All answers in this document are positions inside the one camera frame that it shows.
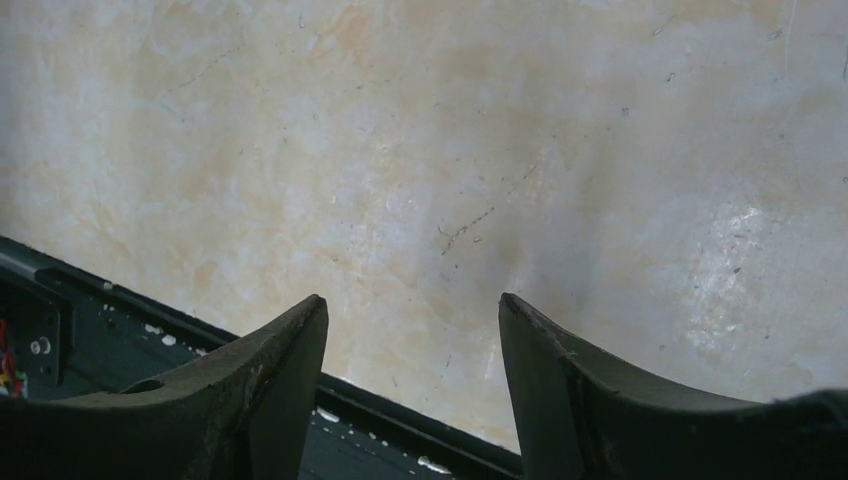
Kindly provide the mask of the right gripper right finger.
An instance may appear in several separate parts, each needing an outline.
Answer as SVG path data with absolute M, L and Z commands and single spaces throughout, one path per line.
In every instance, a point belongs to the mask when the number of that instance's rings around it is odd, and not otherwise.
M 528 479 L 843 479 L 847 393 L 756 403 L 639 368 L 517 295 L 498 313 Z

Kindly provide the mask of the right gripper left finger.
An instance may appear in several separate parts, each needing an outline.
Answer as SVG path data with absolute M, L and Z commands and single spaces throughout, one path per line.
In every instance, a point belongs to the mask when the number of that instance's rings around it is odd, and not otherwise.
M 328 332 L 312 295 L 118 393 L 3 398 L 5 479 L 294 479 Z

